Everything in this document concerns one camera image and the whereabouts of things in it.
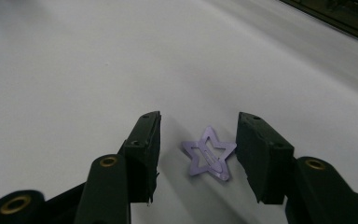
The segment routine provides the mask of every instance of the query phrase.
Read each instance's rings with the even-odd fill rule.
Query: star
[[[211,140],[214,148],[225,150],[220,157],[216,158],[212,151],[207,147],[206,143],[208,140]],[[209,172],[223,181],[227,181],[229,179],[226,158],[234,151],[237,144],[219,142],[213,128],[208,126],[198,142],[182,142],[182,146],[191,157],[190,175],[199,175],[201,173]],[[207,165],[199,167],[200,157],[194,151],[195,148],[200,149],[202,156],[208,163]]]

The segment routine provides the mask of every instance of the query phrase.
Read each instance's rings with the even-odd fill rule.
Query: purple star
[[[220,157],[216,158],[212,151],[206,146],[208,139],[211,140],[214,148],[225,150]],[[237,144],[219,142],[213,128],[208,126],[198,142],[182,142],[182,146],[191,157],[190,175],[199,175],[204,172],[209,172],[221,180],[227,181],[229,179],[226,158],[234,151]],[[207,165],[199,167],[200,157],[194,151],[195,148],[200,149],[202,156],[208,163]]]

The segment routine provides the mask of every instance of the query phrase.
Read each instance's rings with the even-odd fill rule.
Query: white surface
[[[187,175],[180,142],[234,141],[240,111],[358,191],[358,40],[279,1],[0,0],[0,197],[85,181],[153,110],[161,174],[132,223],[287,223],[235,157],[227,183]]]

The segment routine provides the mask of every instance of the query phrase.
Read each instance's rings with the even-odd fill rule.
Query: white table
[[[257,204],[235,156],[227,183],[188,175],[182,141],[235,141],[257,114],[358,192],[358,40],[279,1],[0,0],[0,198],[86,180],[160,110],[158,187],[132,223],[287,223]]]

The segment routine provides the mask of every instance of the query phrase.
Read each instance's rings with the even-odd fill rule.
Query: star cutout
[[[208,140],[211,140],[214,148],[221,148],[225,150],[220,157],[216,158],[212,151],[207,147],[206,143]],[[232,153],[232,151],[234,151],[237,144],[219,142],[213,128],[208,126],[198,142],[182,142],[182,146],[191,157],[190,175],[199,175],[204,172],[209,172],[221,180],[227,181],[229,179],[226,158]],[[194,151],[195,148],[200,149],[202,156],[208,163],[207,165],[199,167],[200,157]]]

